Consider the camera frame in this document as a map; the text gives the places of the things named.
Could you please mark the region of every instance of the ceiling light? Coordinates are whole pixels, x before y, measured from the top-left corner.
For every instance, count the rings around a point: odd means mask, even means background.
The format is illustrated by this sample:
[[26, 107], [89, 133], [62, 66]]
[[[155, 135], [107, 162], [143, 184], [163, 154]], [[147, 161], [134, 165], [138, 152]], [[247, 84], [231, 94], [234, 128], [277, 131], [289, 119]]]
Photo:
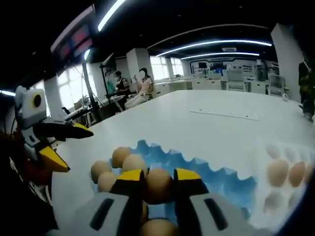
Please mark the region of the ceiling light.
[[9, 96], [12, 96], [12, 97], [15, 97], [15, 93], [13, 93], [13, 92], [0, 90], [0, 93], [5, 94], [5, 95], [9, 95]]
[[117, 9], [125, 2], [126, 0], [117, 0], [114, 5], [109, 9], [104, 18], [98, 24], [98, 31], [101, 31], [107, 21], [112, 17], [112, 15], [117, 11]]
[[181, 60], [189, 59], [189, 58], [199, 58], [199, 57], [205, 57], [205, 56], [231, 55], [231, 54], [259, 56], [259, 53], [208, 53], [208, 54], [202, 54], [202, 55], [196, 55], [196, 56], [190, 56], [190, 57], [186, 57], [186, 58], [181, 58]]
[[90, 49], [88, 49], [88, 50], [84, 53], [84, 60], [87, 60], [89, 54], [90, 54]]
[[264, 43], [264, 42], [252, 41], [252, 40], [242, 40], [242, 39], [217, 40], [217, 41], [196, 43], [196, 44], [191, 44], [191, 45], [188, 45], [188, 46], [176, 48], [176, 49], [170, 50], [168, 52], [161, 53], [161, 54], [157, 55], [156, 57], [159, 57], [159, 56], [162, 56], [162, 55], [165, 55], [165, 54], [168, 54], [168, 53], [176, 52], [176, 51], [179, 51], [179, 50], [187, 49], [187, 48], [193, 48], [193, 47], [198, 47], [198, 46], [208, 45], [208, 44], [214, 44], [214, 43], [252, 43], [252, 44], [259, 44], [259, 45], [264, 45], [264, 46], [269, 46], [269, 47], [272, 46], [271, 43]]

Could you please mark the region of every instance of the label on table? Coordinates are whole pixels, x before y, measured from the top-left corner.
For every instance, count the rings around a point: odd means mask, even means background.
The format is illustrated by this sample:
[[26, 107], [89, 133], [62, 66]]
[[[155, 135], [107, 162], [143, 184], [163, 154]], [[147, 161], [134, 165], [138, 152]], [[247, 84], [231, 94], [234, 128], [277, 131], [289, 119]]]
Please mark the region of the label on table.
[[223, 117], [235, 117], [235, 118], [242, 118], [242, 119], [250, 119], [259, 121], [259, 117], [257, 114], [253, 113], [237, 113], [237, 112], [216, 112], [216, 111], [204, 111], [202, 109], [199, 110], [192, 110], [190, 112], [199, 113], [199, 114], [207, 114], [207, 115], [215, 115], [215, 116], [223, 116]]

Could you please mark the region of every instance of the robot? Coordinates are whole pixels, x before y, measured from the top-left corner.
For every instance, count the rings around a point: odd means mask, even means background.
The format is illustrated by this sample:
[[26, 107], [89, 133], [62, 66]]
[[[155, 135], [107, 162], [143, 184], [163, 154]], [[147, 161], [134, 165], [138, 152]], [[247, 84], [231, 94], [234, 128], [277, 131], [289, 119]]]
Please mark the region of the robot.
[[83, 125], [47, 117], [42, 89], [27, 90], [18, 86], [14, 101], [18, 129], [21, 130], [28, 157], [39, 167], [68, 172], [70, 167], [52, 149], [47, 138], [64, 141], [66, 138], [82, 139], [94, 134]]
[[[122, 173], [109, 193], [98, 193], [77, 210], [72, 223], [48, 236], [140, 235], [143, 170]], [[175, 214], [181, 236], [271, 236], [255, 229], [240, 209], [219, 194], [209, 193], [201, 177], [189, 170], [175, 169], [173, 181]]]

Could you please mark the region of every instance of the white egg carton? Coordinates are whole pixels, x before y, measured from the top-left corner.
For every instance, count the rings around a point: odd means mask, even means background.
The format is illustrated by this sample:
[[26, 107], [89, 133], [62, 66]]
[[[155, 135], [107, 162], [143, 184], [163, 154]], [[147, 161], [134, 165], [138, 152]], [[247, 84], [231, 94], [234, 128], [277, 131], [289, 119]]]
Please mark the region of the white egg carton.
[[259, 141], [256, 151], [257, 186], [254, 194], [254, 208], [249, 222], [257, 228], [268, 228], [276, 232], [299, 203], [306, 185], [303, 177], [298, 187], [292, 187], [287, 176], [281, 187], [273, 187], [267, 176], [268, 166], [276, 159], [287, 161], [289, 171], [294, 164], [301, 161], [305, 165], [314, 163], [315, 149], [302, 145]]

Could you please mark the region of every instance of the egg tray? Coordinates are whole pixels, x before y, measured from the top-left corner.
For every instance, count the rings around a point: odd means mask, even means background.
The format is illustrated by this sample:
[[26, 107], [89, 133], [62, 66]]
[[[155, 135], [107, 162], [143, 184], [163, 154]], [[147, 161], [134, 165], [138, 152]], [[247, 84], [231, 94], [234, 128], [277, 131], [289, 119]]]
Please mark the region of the egg tray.
[[276, 232], [291, 215], [305, 191], [304, 177], [298, 187], [292, 187], [288, 176], [281, 187], [273, 187], [268, 180], [268, 166], [277, 159], [288, 162], [289, 170], [298, 162], [314, 163], [315, 150], [294, 144], [258, 141], [257, 143], [257, 188], [255, 206], [249, 222], [256, 228], [268, 228]]
[[[249, 219], [256, 187], [256, 181], [253, 177], [240, 180], [237, 172], [229, 168], [213, 171], [205, 160], [195, 157], [191, 161], [186, 161], [179, 151], [171, 149], [165, 153], [160, 145], [151, 144], [149, 146], [145, 140], [138, 141], [137, 148], [130, 148], [130, 151], [133, 154], [141, 155], [150, 169], [162, 168], [168, 171], [172, 177], [175, 168], [183, 168], [198, 173], [210, 192], [219, 193], [230, 203], [239, 207], [245, 219]], [[113, 169], [117, 175], [120, 175], [121, 171], [121, 168]], [[92, 180], [91, 183], [97, 193], [97, 184], [94, 184]], [[148, 208], [149, 219], [167, 218], [177, 224], [174, 202], [148, 205]]]

